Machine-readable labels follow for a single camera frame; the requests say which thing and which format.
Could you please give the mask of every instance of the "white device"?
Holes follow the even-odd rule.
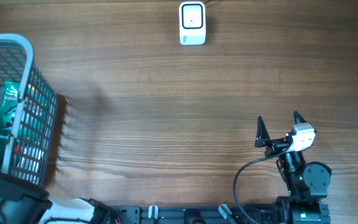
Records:
[[[205,42],[205,5],[199,1],[183,2],[179,6],[179,35],[183,45],[200,45]]]

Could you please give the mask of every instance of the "robotic arm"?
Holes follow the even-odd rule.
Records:
[[[306,163],[302,151],[313,145],[316,130],[294,112],[295,124],[281,139],[270,139],[258,117],[255,147],[265,147],[265,157],[243,166],[234,179],[238,207],[112,206],[93,199],[49,200],[49,193],[27,181],[0,173],[0,223],[103,223],[103,224],[249,224],[330,223],[327,197],[331,169],[320,162]],[[277,168],[289,197],[271,204],[242,206],[237,198],[239,174],[256,162],[277,157]]]

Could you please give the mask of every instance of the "wood grain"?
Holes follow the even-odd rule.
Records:
[[[333,223],[358,223],[358,4],[207,5],[205,45],[178,40],[178,3],[0,6],[60,99],[47,189],[108,204],[234,204],[258,115],[280,138],[298,110],[305,159],[333,170]],[[243,203],[286,195],[274,161],[239,179]]]

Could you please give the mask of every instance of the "gray basket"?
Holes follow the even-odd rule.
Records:
[[[58,102],[21,35],[0,34],[0,89],[5,81],[21,84],[2,172],[44,186]]]

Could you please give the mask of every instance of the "green snack bag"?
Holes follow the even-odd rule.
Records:
[[[7,137],[12,132],[13,121],[16,116],[19,87],[20,83],[18,82],[5,82],[5,95],[0,107],[0,169],[4,161]]]

